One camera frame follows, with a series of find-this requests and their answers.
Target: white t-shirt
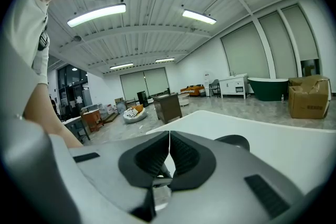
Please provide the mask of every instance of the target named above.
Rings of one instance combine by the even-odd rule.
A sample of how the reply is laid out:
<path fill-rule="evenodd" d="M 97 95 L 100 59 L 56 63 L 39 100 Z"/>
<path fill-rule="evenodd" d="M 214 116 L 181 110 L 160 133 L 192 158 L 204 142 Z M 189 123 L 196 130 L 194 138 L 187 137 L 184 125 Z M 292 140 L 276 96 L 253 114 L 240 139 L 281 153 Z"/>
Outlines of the white t-shirt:
<path fill-rule="evenodd" d="M 49 46 L 42 51 L 37 48 L 46 26 L 47 9 L 48 5 L 40 0 L 13 0 L 3 21 L 3 35 L 44 84 L 48 84 Z"/>

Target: white ceiling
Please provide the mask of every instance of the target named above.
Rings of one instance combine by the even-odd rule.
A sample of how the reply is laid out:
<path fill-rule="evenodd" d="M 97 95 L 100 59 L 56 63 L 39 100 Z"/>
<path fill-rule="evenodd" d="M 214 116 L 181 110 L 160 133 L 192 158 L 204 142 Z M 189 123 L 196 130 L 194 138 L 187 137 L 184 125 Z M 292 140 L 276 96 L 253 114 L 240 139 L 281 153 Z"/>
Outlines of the white ceiling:
<path fill-rule="evenodd" d="M 181 60 L 232 23 L 277 0 L 124 0 L 126 12 L 74 28 L 67 21 L 92 9 L 121 0 L 54 0 L 49 7 L 50 54 L 102 76 L 111 66 L 133 62 L 134 67 L 162 65 L 155 60 Z M 211 15 L 210 25 L 182 17 L 183 9 Z M 72 41 L 79 35 L 83 41 Z"/>

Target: fluorescent light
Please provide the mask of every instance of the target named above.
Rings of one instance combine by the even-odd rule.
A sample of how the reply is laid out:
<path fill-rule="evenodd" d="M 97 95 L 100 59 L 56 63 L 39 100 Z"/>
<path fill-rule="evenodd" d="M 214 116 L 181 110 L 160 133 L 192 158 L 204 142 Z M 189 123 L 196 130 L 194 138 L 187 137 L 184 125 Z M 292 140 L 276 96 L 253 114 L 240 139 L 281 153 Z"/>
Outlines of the fluorescent light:
<path fill-rule="evenodd" d="M 124 65 L 110 67 L 110 69 L 118 69 L 118 68 L 123 68 L 123 67 L 131 67 L 132 65 L 133 65 L 133 63 L 126 63 Z"/>
<path fill-rule="evenodd" d="M 77 25 L 80 25 L 82 23 L 85 23 L 89 20 L 97 19 L 103 16 L 116 14 L 116 13 L 123 13 L 126 12 L 126 4 L 118 4 L 113 6 L 108 6 L 105 8 L 95 9 L 90 12 L 84 13 L 74 19 L 68 20 L 68 25 L 70 27 L 74 27 Z"/>
<path fill-rule="evenodd" d="M 155 62 L 168 62 L 168 61 L 174 61 L 175 58 L 167 58 L 167 59 L 160 59 L 160 60 L 156 60 Z"/>
<path fill-rule="evenodd" d="M 211 25 L 213 25 L 215 22 L 217 22 L 215 19 L 212 19 L 209 16 L 203 15 L 203 14 L 198 13 L 198 12 L 193 12 L 192 10 L 188 10 L 188 9 L 185 9 L 183 11 L 182 16 L 183 17 L 188 17 L 188 18 L 191 18 L 191 19 L 195 19 L 195 20 L 201 20 L 201 21 L 203 21 L 205 23 L 208 23 L 208 24 L 211 24 Z"/>

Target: bathtub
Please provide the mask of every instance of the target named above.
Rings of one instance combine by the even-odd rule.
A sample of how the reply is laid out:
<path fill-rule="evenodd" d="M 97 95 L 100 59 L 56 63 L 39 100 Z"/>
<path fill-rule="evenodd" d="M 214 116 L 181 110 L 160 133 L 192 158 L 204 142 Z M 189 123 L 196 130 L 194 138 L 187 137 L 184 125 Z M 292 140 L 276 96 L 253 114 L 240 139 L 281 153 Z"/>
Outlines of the bathtub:
<path fill-rule="evenodd" d="M 261 101 L 281 101 L 287 95 L 288 79 L 248 78 L 248 82 Z"/>

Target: floor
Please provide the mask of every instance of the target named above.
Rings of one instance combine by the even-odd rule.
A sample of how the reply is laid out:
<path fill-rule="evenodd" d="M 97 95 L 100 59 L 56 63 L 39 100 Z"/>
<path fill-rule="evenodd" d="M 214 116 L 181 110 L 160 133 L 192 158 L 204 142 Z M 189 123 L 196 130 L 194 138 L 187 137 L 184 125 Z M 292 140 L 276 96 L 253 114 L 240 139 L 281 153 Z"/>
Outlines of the floor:
<path fill-rule="evenodd" d="M 103 126 L 98 132 L 90 135 L 90 141 L 85 145 L 102 144 L 108 141 L 122 140 L 141 136 L 146 132 L 163 125 L 158 120 L 154 105 L 147 108 L 148 116 L 133 124 L 125 124 L 121 115 Z M 190 104 L 181 107 L 182 115 L 186 116 L 198 110 L 206 110 L 224 115 L 236 116 L 243 119 L 290 125 L 297 127 L 336 130 L 336 100 L 330 102 L 328 115 L 323 120 L 292 119 L 288 111 L 288 102 L 262 102 L 254 96 L 244 100 L 241 97 L 190 97 Z"/>

